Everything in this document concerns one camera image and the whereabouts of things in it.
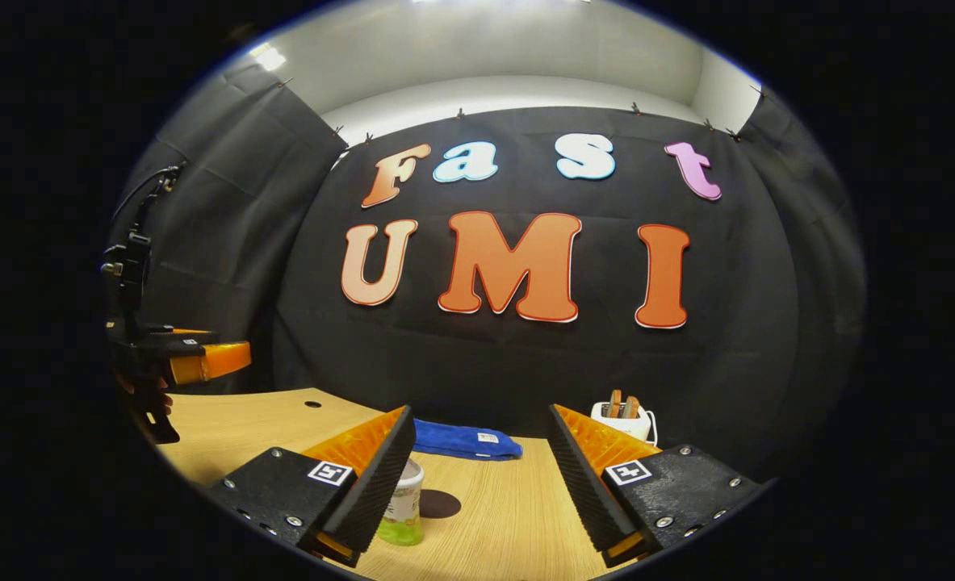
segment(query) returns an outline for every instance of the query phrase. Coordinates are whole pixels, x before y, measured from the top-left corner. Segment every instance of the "wooden table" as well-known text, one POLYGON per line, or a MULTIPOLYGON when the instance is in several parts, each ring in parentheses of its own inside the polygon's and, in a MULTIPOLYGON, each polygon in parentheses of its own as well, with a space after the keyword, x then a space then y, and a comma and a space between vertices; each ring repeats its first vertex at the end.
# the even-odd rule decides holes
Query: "wooden table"
MULTIPOLYGON (((183 477, 200 484, 211 484, 271 446, 304 451, 382 413, 317 389, 172 399, 171 420, 182 441, 159 450, 183 477)), ((423 488, 452 494, 462 510, 423 519, 425 537, 412 547, 374 537, 353 571, 378 581, 565 581, 612 571, 581 526, 548 442, 514 439, 524 446, 518 460, 413 452, 425 471, 423 488)))

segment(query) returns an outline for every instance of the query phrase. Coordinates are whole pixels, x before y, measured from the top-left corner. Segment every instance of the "ceiling light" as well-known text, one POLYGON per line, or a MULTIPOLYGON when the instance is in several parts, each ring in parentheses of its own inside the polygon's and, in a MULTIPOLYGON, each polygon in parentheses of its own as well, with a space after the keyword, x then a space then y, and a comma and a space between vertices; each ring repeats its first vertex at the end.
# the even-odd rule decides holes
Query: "ceiling light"
POLYGON ((259 44, 257 45, 257 47, 252 48, 251 52, 248 52, 248 54, 251 56, 255 56, 255 58, 257 58, 258 55, 261 55, 263 52, 268 51, 268 49, 270 48, 273 48, 273 47, 271 47, 270 44, 268 43, 259 44))
POLYGON ((277 52, 275 48, 270 48, 268 51, 256 56, 255 60, 258 61, 258 64, 262 65, 262 68, 265 70, 275 70, 282 65, 282 63, 287 62, 287 59, 284 58, 280 52, 277 52))

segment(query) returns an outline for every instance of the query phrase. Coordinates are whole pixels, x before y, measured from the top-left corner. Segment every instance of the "orange letter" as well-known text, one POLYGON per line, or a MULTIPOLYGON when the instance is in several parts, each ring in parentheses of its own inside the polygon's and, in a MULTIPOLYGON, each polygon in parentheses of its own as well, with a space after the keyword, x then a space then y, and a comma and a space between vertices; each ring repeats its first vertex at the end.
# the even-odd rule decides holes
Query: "orange letter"
POLYGON ((384 203, 395 198, 399 194, 399 188, 395 187, 395 179, 399 179, 399 183, 408 180, 416 168, 416 161, 413 158, 423 158, 428 155, 430 155, 429 144, 419 144, 378 161, 377 179, 373 181, 370 195, 362 201, 362 208, 371 208, 377 203, 384 203))
POLYGON ((416 231, 416 220, 397 220, 387 225, 387 257, 384 258, 384 275, 370 284, 362 278, 362 268, 366 265, 366 251, 370 241, 377 236, 378 228, 367 224, 351 228, 346 238, 348 250, 345 252, 345 264, 341 268, 341 291, 348 300, 358 304, 374 306, 390 299, 399 287, 402 278, 402 264, 406 257, 406 244, 409 235, 416 231))
POLYGON ((646 224, 639 228, 646 243, 648 268, 646 302, 635 312, 635 323, 649 328, 679 328, 685 324, 681 308, 681 253, 689 235, 673 227, 646 224))
POLYGON ((537 216, 513 250, 487 212, 456 214, 448 225, 455 231, 455 262, 448 291, 438 299, 441 309, 467 314, 480 309, 480 297, 473 293, 476 271, 488 305, 501 314, 530 273, 528 294, 517 302, 520 316, 552 323, 577 319, 577 305, 570 300, 570 247, 581 220, 569 214, 537 216))

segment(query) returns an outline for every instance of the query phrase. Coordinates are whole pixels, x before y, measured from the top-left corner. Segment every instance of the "green liquid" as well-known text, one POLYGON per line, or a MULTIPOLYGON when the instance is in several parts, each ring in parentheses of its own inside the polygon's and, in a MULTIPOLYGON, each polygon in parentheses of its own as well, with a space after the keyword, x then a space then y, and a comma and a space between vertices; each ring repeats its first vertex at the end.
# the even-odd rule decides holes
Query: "green liquid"
POLYGON ((419 525, 419 516, 410 519, 410 521, 413 525, 380 519, 380 526, 377 527, 377 537, 381 537, 393 545, 415 545, 423 540, 423 529, 419 525))

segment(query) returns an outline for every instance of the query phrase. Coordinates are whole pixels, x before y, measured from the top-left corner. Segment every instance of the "dark circle on table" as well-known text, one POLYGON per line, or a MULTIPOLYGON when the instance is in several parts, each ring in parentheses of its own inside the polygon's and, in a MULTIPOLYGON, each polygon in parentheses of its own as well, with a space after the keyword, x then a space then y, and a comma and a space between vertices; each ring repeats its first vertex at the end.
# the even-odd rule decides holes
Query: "dark circle on table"
POLYGON ((455 496, 440 490, 419 491, 419 516, 428 519, 443 519, 454 516, 463 504, 455 496))

